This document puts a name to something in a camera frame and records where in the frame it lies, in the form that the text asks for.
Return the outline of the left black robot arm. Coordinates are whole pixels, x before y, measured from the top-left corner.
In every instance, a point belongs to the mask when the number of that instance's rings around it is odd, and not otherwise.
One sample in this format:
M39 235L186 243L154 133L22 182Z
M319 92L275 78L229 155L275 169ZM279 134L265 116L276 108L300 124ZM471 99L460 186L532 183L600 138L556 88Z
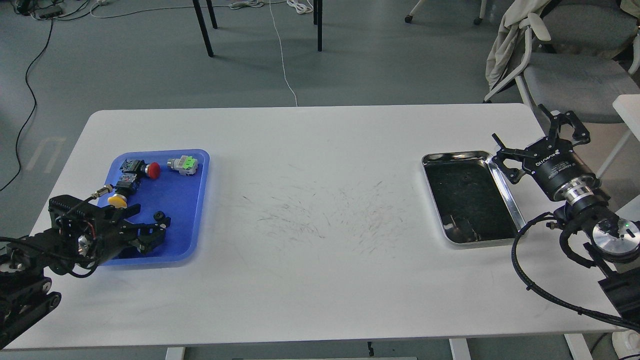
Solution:
M165 240L171 219L160 210L153 223L130 223L139 214L126 208L91 204L69 194L49 200L50 228L21 238L2 237L0 303L1 346L13 342L61 302L51 291L45 268L57 275L91 276L98 266L126 248L146 254Z

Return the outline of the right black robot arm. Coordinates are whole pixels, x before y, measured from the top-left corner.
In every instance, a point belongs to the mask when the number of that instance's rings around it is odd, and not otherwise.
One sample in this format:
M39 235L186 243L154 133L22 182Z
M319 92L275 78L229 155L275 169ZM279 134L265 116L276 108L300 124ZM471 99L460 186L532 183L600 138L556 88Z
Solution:
M639 271L619 272L610 264L630 264L639 258L639 223L610 209L610 196L603 191L601 180L576 154L576 146L589 144L591 140L589 130L578 116L573 111L552 114L542 104L538 109L550 121L548 134L524 149L509 148L493 134L499 147L493 162L512 184L529 175L550 201L563 205L540 214L518 231L510 251L512 266L526 289L547 301L638 332ZM518 260L517 246L528 229L541 221L546 221L550 229L560 230L558 244L569 260L602 271L605 277L598 284L614 306L615 315L564 301L542 289L525 273Z

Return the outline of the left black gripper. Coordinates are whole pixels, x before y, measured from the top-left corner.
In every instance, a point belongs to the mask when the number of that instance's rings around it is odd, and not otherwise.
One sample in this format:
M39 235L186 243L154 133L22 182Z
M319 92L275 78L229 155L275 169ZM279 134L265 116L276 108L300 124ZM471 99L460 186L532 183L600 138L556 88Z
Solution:
M120 221L141 212L139 203L129 207L99 207L62 194L48 201L48 211L51 226L66 241L69 252L66 256L84 259L83 265L92 262L102 265L115 258L123 251L123 239L128 246L146 255L165 241L166 230L170 227L169 219L155 223L126 223L119 227Z

